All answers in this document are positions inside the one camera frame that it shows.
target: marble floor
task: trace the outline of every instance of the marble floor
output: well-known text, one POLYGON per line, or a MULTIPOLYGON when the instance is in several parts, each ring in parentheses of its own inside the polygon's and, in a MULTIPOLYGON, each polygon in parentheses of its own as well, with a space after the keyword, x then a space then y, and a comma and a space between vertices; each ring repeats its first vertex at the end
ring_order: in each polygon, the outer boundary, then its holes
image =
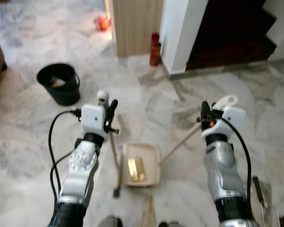
MULTIPOLYGON (((79 74, 78 106, 96 103, 100 89, 119 100, 114 122, 120 129, 118 152, 124 142, 143 141, 159 146, 163 156, 195 123, 203 100, 236 94, 247 111, 240 132, 252 174, 272 185, 272 203, 284 215, 284 63, 170 81, 162 67, 149 67, 147 55, 116 58, 110 32, 97 32, 93 24, 103 9, 100 0, 0 5, 0 44, 9 66, 0 80, 0 227, 44 227, 51 217, 47 136, 54 116, 67 108, 37 84, 36 74, 55 61, 72 64, 79 74)), ((79 136, 76 119, 61 117, 53 131, 55 156, 68 152, 79 136)), ((231 141, 246 182, 244 152, 236 137, 231 141)), ((122 188, 116 200, 112 152, 105 144, 84 226, 96 227, 107 215, 120 216, 126 227, 145 226, 141 220, 149 198, 157 224, 178 220, 186 227, 218 226, 204 148, 198 133, 163 165, 159 186, 122 188)), ((67 166, 59 165, 62 178, 67 166)))

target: black bucket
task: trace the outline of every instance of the black bucket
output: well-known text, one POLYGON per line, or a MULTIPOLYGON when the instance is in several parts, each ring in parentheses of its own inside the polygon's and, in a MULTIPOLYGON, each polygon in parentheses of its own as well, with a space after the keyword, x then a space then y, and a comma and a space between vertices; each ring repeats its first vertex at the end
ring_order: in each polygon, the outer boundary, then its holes
POLYGON ((73 105, 80 99, 79 76, 68 64, 57 63, 44 67, 38 72, 37 81, 59 105, 73 105))

